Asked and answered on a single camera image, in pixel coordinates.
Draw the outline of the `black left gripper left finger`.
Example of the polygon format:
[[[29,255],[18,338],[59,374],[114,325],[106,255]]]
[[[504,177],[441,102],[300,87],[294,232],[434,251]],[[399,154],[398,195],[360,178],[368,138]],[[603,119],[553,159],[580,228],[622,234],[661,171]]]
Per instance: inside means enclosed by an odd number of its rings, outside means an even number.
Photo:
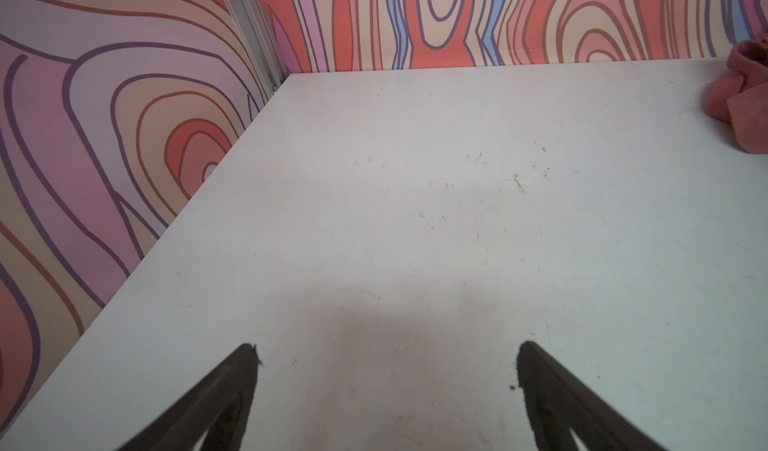
[[[254,345],[240,345],[121,449],[238,450],[261,364]]]

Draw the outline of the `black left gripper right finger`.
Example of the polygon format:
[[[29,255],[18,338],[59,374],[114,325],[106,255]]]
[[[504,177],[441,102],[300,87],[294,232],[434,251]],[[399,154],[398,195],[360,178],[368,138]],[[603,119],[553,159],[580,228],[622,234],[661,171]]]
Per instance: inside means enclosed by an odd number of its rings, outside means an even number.
[[[533,341],[516,361],[518,387],[539,450],[660,450],[655,440]]]

